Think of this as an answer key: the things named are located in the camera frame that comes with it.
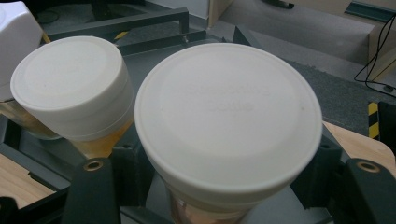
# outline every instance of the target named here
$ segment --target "white wall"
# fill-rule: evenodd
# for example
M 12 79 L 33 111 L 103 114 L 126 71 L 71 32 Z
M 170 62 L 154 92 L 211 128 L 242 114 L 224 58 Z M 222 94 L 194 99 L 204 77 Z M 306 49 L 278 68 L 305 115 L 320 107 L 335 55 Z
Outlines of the white wall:
M 186 7 L 190 14 L 207 20 L 209 15 L 209 0 L 148 0 L 163 7 Z

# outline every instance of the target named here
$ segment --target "black cable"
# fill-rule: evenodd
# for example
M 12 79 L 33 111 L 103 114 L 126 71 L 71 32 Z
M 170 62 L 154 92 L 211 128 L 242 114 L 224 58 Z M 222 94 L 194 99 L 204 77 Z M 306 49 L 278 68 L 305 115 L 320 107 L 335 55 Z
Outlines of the black cable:
M 386 42 L 386 40 L 387 40 L 387 38 L 388 38 L 390 29 L 391 29 L 391 27 L 392 27 L 392 25 L 393 25 L 393 22 L 395 21 L 395 18 L 396 18 L 396 14 L 394 14 L 391 18 L 389 18 L 388 21 L 384 24 L 384 26 L 382 27 L 382 29 L 381 29 L 381 31 L 380 31 L 380 33 L 379 33 L 379 37 L 378 37 L 378 41 L 377 41 L 377 47 L 376 47 L 375 56 L 374 56 L 374 57 L 370 60 L 370 62 L 368 62 L 368 63 L 359 71 L 359 73 L 354 77 L 354 80 L 355 80 L 355 81 L 364 82 L 364 84 L 365 84 L 365 86 L 366 86 L 367 88 L 369 88 L 369 89 L 371 89 L 371 90 L 373 90 L 373 91 L 377 91 L 377 92 L 384 93 L 384 94 L 386 94 L 386 95 L 388 95 L 388 96 L 392 96 L 392 97 L 396 97 L 396 96 L 394 96 L 394 95 L 392 95 L 392 94 L 389 94 L 389 93 L 387 93 L 387 92 L 384 92 L 384 91 L 376 90 L 376 89 L 374 89 L 373 87 L 370 87 L 368 84 L 369 84 L 369 83 L 372 83 L 372 84 L 382 85 L 382 86 L 386 86 L 386 87 L 388 87 L 388 88 L 391 88 L 391 89 L 393 89 L 393 90 L 396 90 L 395 87 L 392 87 L 392 86 L 390 86 L 390 85 L 388 85 L 388 84 L 369 80 L 369 76 L 370 76 L 371 73 L 373 72 L 374 67 L 375 67 L 375 64 L 376 64 L 376 61 L 377 61 L 377 59 L 378 59 L 379 51 L 382 49 L 382 47 L 384 46 L 384 44 L 385 44 L 385 42 Z M 385 28 L 388 26 L 389 23 L 390 23 L 389 28 L 388 28 L 388 30 L 387 30 L 387 33 L 386 33 L 385 37 L 384 37 L 384 40 L 383 40 L 382 43 L 381 43 L 381 36 L 382 36 L 382 34 L 383 34 Z M 361 74 L 361 72 L 362 72 L 364 69 L 366 69 L 371 63 L 373 63 L 373 65 L 372 65 L 370 71 L 368 72 L 366 78 L 365 78 L 364 80 L 359 80 L 359 79 L 358 79 L 358 76 L 359 76 L 359 75 Z

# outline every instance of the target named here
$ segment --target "white plastic object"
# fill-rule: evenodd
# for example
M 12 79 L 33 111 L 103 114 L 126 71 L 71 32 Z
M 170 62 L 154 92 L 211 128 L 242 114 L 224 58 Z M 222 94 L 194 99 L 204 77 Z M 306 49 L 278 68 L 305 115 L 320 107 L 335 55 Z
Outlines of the white plastic object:
M 265 51 L 205 44 L 159 63 L 141 85 L 135 124 L 177 198 L 212 211 L 246 210 L 278 192 L 317 151 L 316 95 Z
M 93 36 L 68 37 L 33 51 L 15 69 L 11 90 L 27 111 L 72 141 L 114 133 L 134 113 L 120 51 Z
M 38 48 L 42 35 L 23 2 L 0 3 L 0 102 L 12 99 L 12 73 L 24 57 Z

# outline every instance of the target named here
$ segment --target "gray carpet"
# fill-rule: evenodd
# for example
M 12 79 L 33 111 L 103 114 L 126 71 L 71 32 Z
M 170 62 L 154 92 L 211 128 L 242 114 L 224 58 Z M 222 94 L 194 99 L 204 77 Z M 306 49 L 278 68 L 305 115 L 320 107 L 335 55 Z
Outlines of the gray carpet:
M 113 13 L 132 16 L 144 13 L 132 6 L 110 5 Z M 91 6 L 71 5 L 54 7 L 39 14 L 44 30 L 56 29 L 94 21 Z M 178 34 L 178 25 L 172 22 L 136 28 L 117 42 L 127 45 L 155 38 Z M 287 62 L 299 71 L 315 91 L 321 105 L 323 119 L 353 132 L 368 135 L 367 105 L 369 102 L 384 101 L 396 105 L 396 99 L 371 91 L 359 83 L 346 81 L 319 70 L 295 62 Z

